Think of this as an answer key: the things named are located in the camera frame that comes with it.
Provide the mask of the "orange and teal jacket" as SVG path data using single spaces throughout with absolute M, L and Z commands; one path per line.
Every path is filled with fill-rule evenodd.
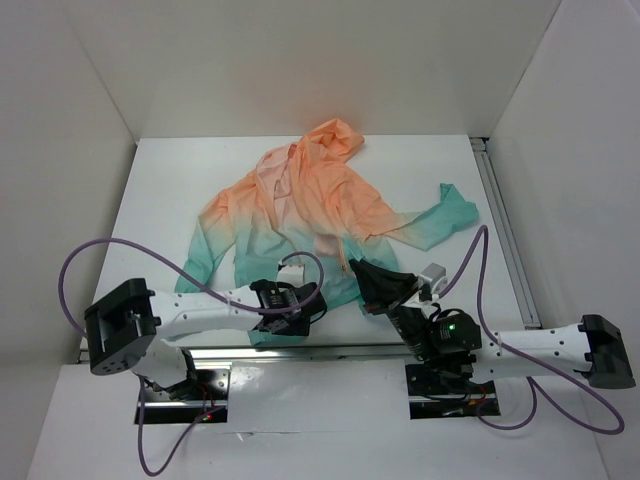
M 360 133 L 333 119 L 267 152 L 244 178 L 203 208 L 185 271 L 210 284 L 233 249 L 235 282 L 244 286 L 275 279 L 276 263 L 285 255 L 310 252 L 313 259 L 297 260 L 310 279 L 324 279 L 321 293 L 334 310 L 361 299 L 350 260 L 395 270 L 392 240 L 427 251 L 478 221 L 476 205 L 446 183 L 434 206 L 394 211 L 347 164 L 363 143 Z

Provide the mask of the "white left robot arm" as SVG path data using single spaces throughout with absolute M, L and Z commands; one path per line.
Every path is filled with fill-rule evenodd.
M 130 370 L 184 399 L 198 376 L 186 352 L 168 341 L 214 330 L 306 336 L 327 310 L 315 282 L 295 287 L 259 280 L 210 295 L 153 291 L 144 279 L 130 279 L 85 310 L 91 373 Z

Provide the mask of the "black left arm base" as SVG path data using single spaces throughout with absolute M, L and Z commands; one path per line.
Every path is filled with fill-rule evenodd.
M 192 378 L 177 387 L 163 388 L 144 379 L 145 412 L 140 417 L 138 403 L 134 423 L 187 425 L 198 416 L 204 424 L 226 423 L 230 380 L 230 365 L 216 362 L 195 363 Z

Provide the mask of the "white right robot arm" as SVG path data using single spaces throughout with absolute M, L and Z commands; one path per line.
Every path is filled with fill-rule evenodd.
M 350 263 L 371 315 L 386 316 L 414 359 L 436 375 L 441 388 L 460 391 L 470 382 L 535 377 L 561 371 L 596 389 L 635 387 L 620 330 L 600 315 L 545 330 L 486 333 L 461 309 L 444 310 L 444 267 L 398 273 L 365 260 Z

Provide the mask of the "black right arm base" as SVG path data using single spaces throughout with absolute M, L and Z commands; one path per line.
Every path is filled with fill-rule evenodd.
M 405 374 L 412 420 L 475 417 L 479 406 L 483 415 L 501 415 L 493 381 L 442 378 L 421 364 L 406 364 Z

